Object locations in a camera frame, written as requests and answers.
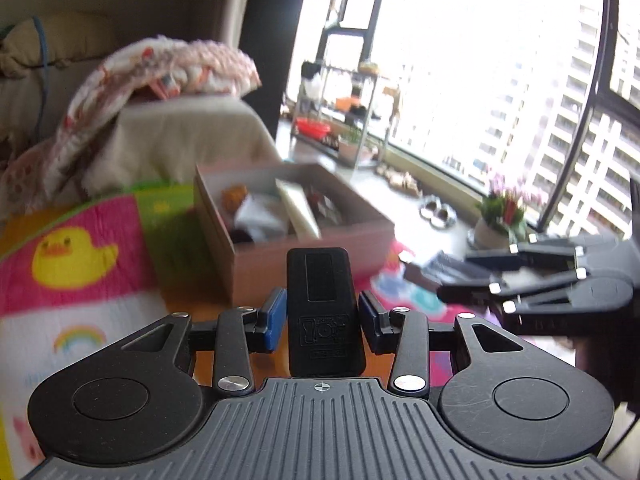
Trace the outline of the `grey battery charger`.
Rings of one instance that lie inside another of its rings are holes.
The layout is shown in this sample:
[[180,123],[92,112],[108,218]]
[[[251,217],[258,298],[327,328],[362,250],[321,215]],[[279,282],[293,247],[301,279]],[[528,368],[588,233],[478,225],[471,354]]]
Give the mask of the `grey battery charger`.
[[437,292],[442,285],[488,286],[502,282],[499,274],[446,252],[428,260],[402,252],[399,261],[404,265],[404,280],[429,292]]

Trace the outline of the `black remote control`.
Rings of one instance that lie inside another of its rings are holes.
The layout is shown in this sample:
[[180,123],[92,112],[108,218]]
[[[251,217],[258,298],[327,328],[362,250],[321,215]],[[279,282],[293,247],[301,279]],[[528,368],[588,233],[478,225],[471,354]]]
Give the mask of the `black remote control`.
[[290,374],[303,378],[361,375],[366,355],[346,250],[290,250],[286,291]]

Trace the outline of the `white apple product box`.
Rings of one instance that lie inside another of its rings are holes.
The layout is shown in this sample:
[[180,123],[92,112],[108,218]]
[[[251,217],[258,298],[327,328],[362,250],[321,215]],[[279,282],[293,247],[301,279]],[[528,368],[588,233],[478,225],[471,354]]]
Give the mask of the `white apple product box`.
[[233,227],[247,232],[254,242],[269,242],[288,236],[290,218],[280,198],[248,194],[234,214]]

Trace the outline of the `brown toy dog figurine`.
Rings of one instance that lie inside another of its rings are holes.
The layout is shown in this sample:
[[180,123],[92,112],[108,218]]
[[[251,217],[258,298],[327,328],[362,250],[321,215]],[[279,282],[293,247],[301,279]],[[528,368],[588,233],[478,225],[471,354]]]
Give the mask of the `brown toy dog figurine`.
[[248,194],[250,194],[250,192],[248,192],[248,188],[244,184],[232,185],[225,188],[221,192],[220,198],[222,209],[227,214],[236,214]]

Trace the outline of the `cream lotion tube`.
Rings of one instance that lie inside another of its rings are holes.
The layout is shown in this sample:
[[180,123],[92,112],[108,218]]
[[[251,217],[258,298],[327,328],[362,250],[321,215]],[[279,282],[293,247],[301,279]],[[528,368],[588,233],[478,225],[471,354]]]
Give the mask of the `cream lotion tube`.
[[304,189],[297,183],[280,179],[276,180],[276,187],[296,236],[300,240],[320,240],[321,231]]

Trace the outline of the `black round yellow-striped object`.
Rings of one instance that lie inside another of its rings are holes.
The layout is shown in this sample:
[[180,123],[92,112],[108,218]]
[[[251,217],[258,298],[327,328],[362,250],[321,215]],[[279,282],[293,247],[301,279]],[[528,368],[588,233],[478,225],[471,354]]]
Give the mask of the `black round yellow-striped object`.
[[254,238],[250,235],[249,232],[243,229],[232,229],[229,232],[229,237],[232,243],[235,245],[245,244],[245,243],[250,243],[250,244],[254,243]]

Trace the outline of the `potted pink flower plant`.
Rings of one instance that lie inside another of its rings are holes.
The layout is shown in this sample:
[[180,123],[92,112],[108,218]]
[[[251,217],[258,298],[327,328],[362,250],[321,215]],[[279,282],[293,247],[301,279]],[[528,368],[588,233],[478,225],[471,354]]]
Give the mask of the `potted pink flower plant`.
[[475,249],[502,249],[525,240],[529,209],[540,206],[542,199],[526,177],[495,174],[487,194],[477,204],[480,218],[470,231]]

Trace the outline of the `grey slippers pair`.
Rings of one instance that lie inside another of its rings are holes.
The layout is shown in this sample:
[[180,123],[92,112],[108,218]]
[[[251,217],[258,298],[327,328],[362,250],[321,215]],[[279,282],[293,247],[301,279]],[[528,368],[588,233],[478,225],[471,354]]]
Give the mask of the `grey slippers pair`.
[[436,230],[446,230],[454,226],[458,216],[454,208],[435,196],[424,197],[419,208],[420,217]]

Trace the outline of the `pink cardboard box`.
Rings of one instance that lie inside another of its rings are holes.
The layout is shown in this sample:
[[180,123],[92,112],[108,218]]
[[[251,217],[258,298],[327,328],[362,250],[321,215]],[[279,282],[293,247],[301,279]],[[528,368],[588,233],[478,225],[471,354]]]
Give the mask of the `pink cardboard box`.
[[[318,240],[294,234],[265,242],[236,244],[221,209],[221,195],[244,184],[254,194],[274,192],[277,180],[310,186],[326,196],[343,217],[339,226],[321,230]],[[286,254],[292,248],[339,247],[348,252],[354,278],[378,272],[395,239],[393,222],[343,179],[319,164],[259,164],[195,168],[194,207],[229,301],[256,306],[286,282]]]

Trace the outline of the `colourful cartoon play mat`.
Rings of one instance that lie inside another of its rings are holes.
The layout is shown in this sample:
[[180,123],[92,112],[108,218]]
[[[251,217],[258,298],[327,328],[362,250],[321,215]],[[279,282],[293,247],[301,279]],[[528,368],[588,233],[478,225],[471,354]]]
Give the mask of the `colourful cartoon play mat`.
[[208,318],[225,302],[256,306],[284,284],[285,245],[213,254],[213,232],[187,184],[142,186],[9,222],[1,235],[3,478],[22,478],[41,462],[27,403],[47,377],[171,310]]

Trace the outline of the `red plastic basin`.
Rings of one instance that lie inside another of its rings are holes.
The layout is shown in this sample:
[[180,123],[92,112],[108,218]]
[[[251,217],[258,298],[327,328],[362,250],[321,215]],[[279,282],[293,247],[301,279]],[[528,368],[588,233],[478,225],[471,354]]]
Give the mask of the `red plastic basin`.
[[322,141],[331,133],[331,127],[325,122],[318,122],[318,120],[306,117],[296,118],[295,127],[297,132],[302,136],[318,142]]

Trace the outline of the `metal balcony shelf rack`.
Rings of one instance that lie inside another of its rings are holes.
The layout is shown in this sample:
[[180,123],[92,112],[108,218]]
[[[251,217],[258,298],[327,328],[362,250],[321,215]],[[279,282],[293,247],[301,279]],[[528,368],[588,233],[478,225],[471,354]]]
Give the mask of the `metal balcony shelf rack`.
[[[356,70],[325,62],[303,62],[292,110],[291,136],[350,168],[382,162],[399,119],[400,82],[362,62]],[[295,119],[325,122],[331,133],[322,141],[299,134]]]

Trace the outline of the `beige sofa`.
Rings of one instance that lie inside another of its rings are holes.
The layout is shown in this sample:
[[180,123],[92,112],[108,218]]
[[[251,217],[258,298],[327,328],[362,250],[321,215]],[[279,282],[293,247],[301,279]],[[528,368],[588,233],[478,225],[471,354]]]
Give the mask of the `beige sofa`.
[[[32,68],[24,78],[1,74],[1,177],[21,154],[52,138],[79,87],[122,48],[103,58]],[[41,209],[79,204],[142,183],[188,183],[198,165],[274,162],[276,146],[246,96],[199,93],[162,101],[149,90],[134,92],[67,171],[62,190]]]

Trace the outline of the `floral pink blanket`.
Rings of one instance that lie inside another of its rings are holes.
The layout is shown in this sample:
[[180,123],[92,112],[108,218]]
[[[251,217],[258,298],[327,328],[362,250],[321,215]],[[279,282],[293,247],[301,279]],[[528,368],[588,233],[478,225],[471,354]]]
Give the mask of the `floral pink blanket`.
[[242,98],[261,85],[252,58],[213,40],[158,36],[116,51],[76,91],[52,138],[21,154],[2,174],[2,217],[47,206],[66,183],[67,171],[134,92],[149,90],[162,101],[199,93]]

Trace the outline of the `beige pillow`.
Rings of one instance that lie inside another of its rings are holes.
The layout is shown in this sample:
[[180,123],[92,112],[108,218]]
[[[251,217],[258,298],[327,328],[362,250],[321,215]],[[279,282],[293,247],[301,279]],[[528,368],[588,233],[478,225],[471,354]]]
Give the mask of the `beige pillow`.
[[1,39],[1,73],[24,78],[32,68],[103,58],[117,49],[116,28],[106,15],[65,11],[34,16]]

